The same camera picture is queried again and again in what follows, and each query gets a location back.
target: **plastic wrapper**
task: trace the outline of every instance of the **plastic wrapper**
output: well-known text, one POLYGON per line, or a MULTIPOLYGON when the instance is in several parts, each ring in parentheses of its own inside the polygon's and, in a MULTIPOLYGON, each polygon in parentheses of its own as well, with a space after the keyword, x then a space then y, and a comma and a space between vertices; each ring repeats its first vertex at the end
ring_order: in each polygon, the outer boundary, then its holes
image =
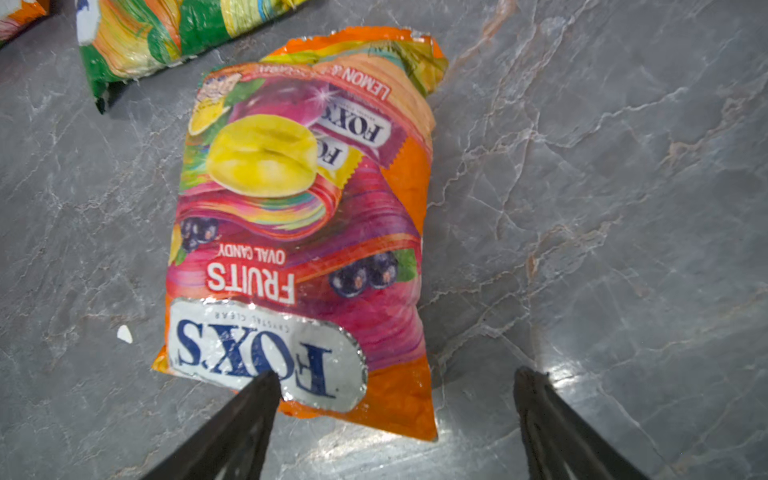
POLYGON ((48 0, 0 0, 0 47, 38 18, 48 14, 48 0))
POLYGON ((155 369, 235 390, 273 369, 286 414, 436 438, 416 302, 447 66, 429 36, 350 28, 205 77, 155 369))
POLYGON ((306 0, 77 0, 85 74, 104 111, 109 84, 144 77, 268 22, 306 0))

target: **small white debris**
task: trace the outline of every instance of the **small white debris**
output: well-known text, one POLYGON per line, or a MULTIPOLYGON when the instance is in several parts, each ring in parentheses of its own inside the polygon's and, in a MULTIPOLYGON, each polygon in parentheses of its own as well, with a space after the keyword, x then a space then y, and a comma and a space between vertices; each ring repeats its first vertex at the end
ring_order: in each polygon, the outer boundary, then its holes
POLYGON ((134 336, 131 335, 131 331, 128 329, 128 325, 120 325, 120 328, 118 329, 118 339, 126 343, 134 342, 134 336))

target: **marble tile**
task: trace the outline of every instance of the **marble tile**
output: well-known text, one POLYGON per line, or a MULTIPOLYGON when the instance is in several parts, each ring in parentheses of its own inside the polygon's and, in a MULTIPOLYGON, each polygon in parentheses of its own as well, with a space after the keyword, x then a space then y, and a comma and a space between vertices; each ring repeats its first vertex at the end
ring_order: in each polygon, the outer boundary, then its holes
POLYGON ((452 61, 419 305, 440 440, 279 416, 264 478, 527 478, 527 365, 652 478, 768 479, 766 23, 760 0, 312 0, 100 116, 62 5, 0 49, 0 478, 140 478, 231 397, 149 370, 202 74, 408 25, 452 61))

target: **lemon image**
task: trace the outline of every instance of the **lemon image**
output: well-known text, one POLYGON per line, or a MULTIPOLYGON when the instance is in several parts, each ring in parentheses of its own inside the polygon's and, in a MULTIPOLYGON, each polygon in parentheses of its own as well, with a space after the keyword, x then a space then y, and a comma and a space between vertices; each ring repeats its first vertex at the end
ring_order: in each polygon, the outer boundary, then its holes
POLYGON ((192 118, 190 118, 189 134, 199 135, 208 127, 214 124, 221 115, 226 114, 230 107, 224 107, 224 98, 214 100, 213 98, 204 98, 195 105, 192 118))
POLYGON ((176 223, 174 225, 174 231, 170 234, 170 256, 168 257, 169 266, 174 262, 174 260, 176 260, 176 255, 179 254, 180 248, 181 248, 181 227, 179 227, 179 224, 176 223))

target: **blackcurrant image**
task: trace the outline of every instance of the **blackcurrant image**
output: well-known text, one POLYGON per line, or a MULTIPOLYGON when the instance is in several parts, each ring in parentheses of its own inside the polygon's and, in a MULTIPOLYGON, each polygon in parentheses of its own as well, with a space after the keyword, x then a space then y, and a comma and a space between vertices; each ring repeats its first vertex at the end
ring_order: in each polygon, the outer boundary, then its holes
POLYGON ((181 241, 181 248, 184 249, 187 253, 192 253, 197 249, 197 246, 199 243, 195 239, 195 237, 188 237, 181 241))
POLYGON ((195 218, 185 218, 181 221, 179 224, 179 227, 181 228, 181 238, 187 239, 191 237, 192 235, 192 226, 195 223, 195 218))
POLYGON ((198 243, 209 243, 219 231, 219 220, 215 218, 198 218, 197 229, 194 231, 194 237, 198 243))
POLYGON ((366 260, 368 282, 373 288, 380 290, 397 280, 397 258, 394 253, 377 253, 366 260))
POLYGON ((333 291, 344 298, 358 296, 368 286, 368 271, 365 260, 351 263, 328 276, 333 291))

